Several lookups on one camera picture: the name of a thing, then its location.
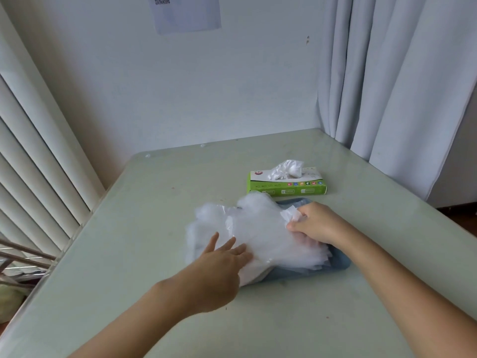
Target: glass tabletop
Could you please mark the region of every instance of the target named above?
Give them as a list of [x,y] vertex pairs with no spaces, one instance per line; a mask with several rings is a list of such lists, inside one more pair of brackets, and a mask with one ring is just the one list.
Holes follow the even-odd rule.
[[[134,156],[0,338],[1,357],[64,358],[153,283],[183,268],[185,226],[206,202],[235,205],[247,174],[285,159],[316,167],[328,204],[477,317],[477,239],[316,129]],[[191,317],[148,357],[411,357],[355,266],[241,289]]]

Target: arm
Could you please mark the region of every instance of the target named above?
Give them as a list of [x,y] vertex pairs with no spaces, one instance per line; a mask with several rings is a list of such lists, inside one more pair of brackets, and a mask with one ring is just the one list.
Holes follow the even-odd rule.
[[202,255],[175,276],[156,283],[69,358],[140,358],[188,316],[216,310],[239,292],[239,270],[251,259],[235,238],[215,250],[218,233]]
[[342,250],[396,321],[418,357],[477,357],[477,322],[413,275],[383,248],[329,207],[299,208],[307,219],[290,222],[314,240]]

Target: left hand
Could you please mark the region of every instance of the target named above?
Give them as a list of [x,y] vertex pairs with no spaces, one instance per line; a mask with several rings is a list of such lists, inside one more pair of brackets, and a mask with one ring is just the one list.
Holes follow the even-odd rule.
[[217,240],[216,232],[197,260],[161,282],[184,304],[186,315],[210,312],[232,301],[239,292],[238,272],[253,259],[245,244],[232,249],[235,237],[215,250]]

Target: right hand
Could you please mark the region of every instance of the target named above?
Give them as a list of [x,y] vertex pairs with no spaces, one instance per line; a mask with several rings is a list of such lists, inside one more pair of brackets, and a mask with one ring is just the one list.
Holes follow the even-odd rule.
[[307,218],[300,222],[289,222],[287,229],[292,232],[302,232],[313,240],[340,248],[350,233],[358,231],[328,206],[318,202],[298,207],[297,210]]

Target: white wall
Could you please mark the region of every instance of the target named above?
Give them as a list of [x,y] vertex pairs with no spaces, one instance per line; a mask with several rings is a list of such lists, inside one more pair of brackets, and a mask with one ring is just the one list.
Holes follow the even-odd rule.
[[477,201],[477,89],[427,200],[434,207]]
[[220,0],[221,30],[168,36],[147,0],[1,1],[106,186],[143,150],[319,124],[323,0]]

